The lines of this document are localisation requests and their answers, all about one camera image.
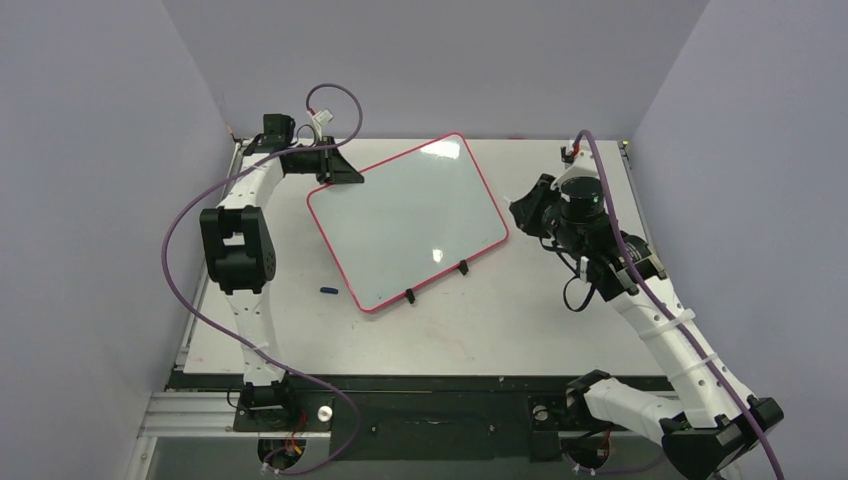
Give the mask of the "red-framed whiteboard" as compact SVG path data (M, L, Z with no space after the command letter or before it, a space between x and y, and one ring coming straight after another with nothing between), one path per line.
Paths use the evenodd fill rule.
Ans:
M499 247L509 229L458 132L365 168L362 184L319 187L308 210L353 298L377 312Z

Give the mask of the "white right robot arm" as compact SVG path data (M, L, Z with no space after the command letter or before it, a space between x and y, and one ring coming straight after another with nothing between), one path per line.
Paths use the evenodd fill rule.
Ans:
M708 479L756 447L785 417L777 401L738 380L682 306L649 243L616 230L599 179L543 174L509 205L516 226L575 262L577 277L636 332L677 397L659 397L594 370L564 400L578 427L624 427L658 444L687 479Z

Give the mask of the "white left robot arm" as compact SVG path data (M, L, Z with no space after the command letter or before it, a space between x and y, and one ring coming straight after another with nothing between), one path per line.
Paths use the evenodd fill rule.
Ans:
M288 372L273 363L280 356L270 307L277 255L263 209L288 175L314 175L321 185L364 180L342 156L334 138L323 133L332 113L307 111L311 145L297 142L292 117L265 115L262 132L245 148L239 178L216 207L199 215L207 271L229 304L243 354L237 419L265 422L275 430L297 425L304 412Z

